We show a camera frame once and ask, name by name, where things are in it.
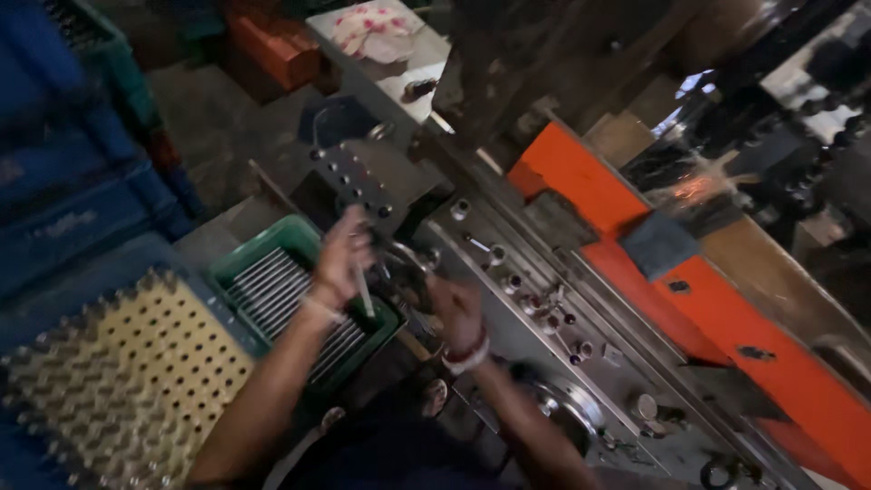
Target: metal part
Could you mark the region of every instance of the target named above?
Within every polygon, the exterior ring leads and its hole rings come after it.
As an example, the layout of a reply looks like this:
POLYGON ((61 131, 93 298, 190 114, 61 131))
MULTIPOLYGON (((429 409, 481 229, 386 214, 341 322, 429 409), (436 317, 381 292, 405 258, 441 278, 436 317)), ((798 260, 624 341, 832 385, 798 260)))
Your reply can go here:
POLYGON ((488 246, 484 245, 483 243, 479 242, 478 240, 476 240, 475 237, 473 237, 471 233, 467 233, 467 234, 463 235, 463 239, 466 242, 469 242, 472 245, 475 245, 476 247, 483 250, 484 252, 490 253, 490 251, 491 251, 490 247, 488 247, 488 246))
POLYGON ((466 219, 466 215, 469 214, 469 210, 471 209, 471 205, 465 199, 460 199, 454 206, 450 209, 450 215, 454 217, 457 221, 462 221, 466 219))
POLYGON ((598 437, 605 418, 596 399, 587 390, 553 373, 526 369, 531 371, 519 375, 519 381, 532 389, 546 416, 552 417, 557 410, 564 410, 586 430, 589 439, 598 437))
POLYGON ((181 488, 253 360, 178 278, 151 272, 135 292, 19 351, 10 381, 34 409, 18 422, 48 438, 73 482, 181 488))
POLYGON ((494 245, 490 247, 490 266, 499 267, 505 263, 505 257, 508 251, 502 245, 494 245))
POLYGON ((526 313, 529 316, 537 315, 542 308, 542 302, 538 299, 538 296, 524 296, 517 302, 520 305, 520 309, 523 310, 523 313, 526 313))
POLYGON ((369 286, 366 284, 366 276, 363 274, 363 267, 359 263, 354 265, 354 275, 357 278, 357 289, 360 290, 360 296, 363 298, 363 307, 366 310, 366 317, 375 318, 375 308, 372 306, 372 296, 369 294, 369 286))
POLYGON ((656 420, 658 409, 656 399, 647 393, 643 393, 633 401, 632 415, 650 422, 651 420, 656 420))
POLYGON ((502 282, 502 290, 506 295, 513 295, 523 286, 523 278, 517 274, 506 277, 502 282))
POLYGON ((412 164, 389 140, 347 140, 328 148, 314 171, 340 204, 361 204, 371 226, 392 236, 420 213, 447 199, 451 185, 430 163, 412 164))
POLYGON ((594 349, 595 346, 593 345, 593 342, 586 341, 575 346, 575 354, 581 361, 586 361, 593 357, 594 349))

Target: orange metal beam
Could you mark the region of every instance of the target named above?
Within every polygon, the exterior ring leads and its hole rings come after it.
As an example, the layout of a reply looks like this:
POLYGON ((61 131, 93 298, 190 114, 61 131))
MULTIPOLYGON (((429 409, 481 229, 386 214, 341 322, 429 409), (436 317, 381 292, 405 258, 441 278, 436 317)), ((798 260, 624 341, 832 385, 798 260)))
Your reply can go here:
POLYGON ((573 202, 603 237, 602 245, 581 250, 593 267, 687 354, 731 359, 844 470, 852 479, 848 484, 871 488, 871 450, 865 444, 871 440, 871 412, 703 257, 695 255, 653 283, 637 270, 627 270, 628 257, 606 249, 616 246, 613 239, 631 230, 650 209, 573 135, 551 123, 509 180, 528 198, 550 187, 573 202), (668 284, 677 280, 686 281, 690 289, 672 293, 668 284), (741 356, 737 349, 742 346, 774 357, 741 356))

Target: foot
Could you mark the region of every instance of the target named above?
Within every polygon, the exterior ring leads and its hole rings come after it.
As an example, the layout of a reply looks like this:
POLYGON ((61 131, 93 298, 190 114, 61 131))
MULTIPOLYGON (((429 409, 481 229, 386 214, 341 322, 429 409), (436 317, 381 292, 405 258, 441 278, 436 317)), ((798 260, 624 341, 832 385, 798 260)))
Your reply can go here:
POLYGON ((423 393, 426 403, 423 406, 423 417, 433 418, 438 415, 448 401, 448 384, 443 379, 435 379, 427 385, 423 393))
POLYGON ((336 422, 345 418, 345 409, 340 406, 334 406, 327 411, 324 418, 321 419, 321 434, 326 434, 335 425, 336 422))

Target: hand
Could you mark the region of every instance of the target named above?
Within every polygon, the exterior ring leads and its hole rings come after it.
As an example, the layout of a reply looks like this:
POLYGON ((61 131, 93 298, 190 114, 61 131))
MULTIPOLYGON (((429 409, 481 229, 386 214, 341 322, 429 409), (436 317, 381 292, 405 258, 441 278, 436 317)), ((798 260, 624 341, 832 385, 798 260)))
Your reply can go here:
POLYGON ((351 206, 324 237, 321 256, 314 269, 311 296, 334 310, 342 309, 360 293, 354 267, 360 264, 366 270, 375 263, 365 223, 363 208, 351 206))
POLYGON ((442 340, 451 352, 472 352, 481 339, 481 291, 439 277, 427 279, 435 314, 442 320, 442 340))

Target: wrist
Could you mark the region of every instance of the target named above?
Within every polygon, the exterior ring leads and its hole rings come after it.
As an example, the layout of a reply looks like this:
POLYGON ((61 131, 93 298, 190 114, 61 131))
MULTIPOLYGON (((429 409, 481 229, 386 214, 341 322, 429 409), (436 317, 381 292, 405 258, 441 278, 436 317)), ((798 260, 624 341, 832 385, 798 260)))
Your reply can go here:
POLYGON ((490 358, 490 337, 487 335, 487 330, 481 328, 479 335, 480 337, 470 350, 457 352, 449 349, 442 356, 442 363, 454 376, 474 370, 490 358))
POLYGON ((347 303, 339 295, 339 291, 336 288, 323 282, 315 282, 312 289, 308 292, 308 296, 323 306, 337 311, 343 309, 345 303, 347 303))

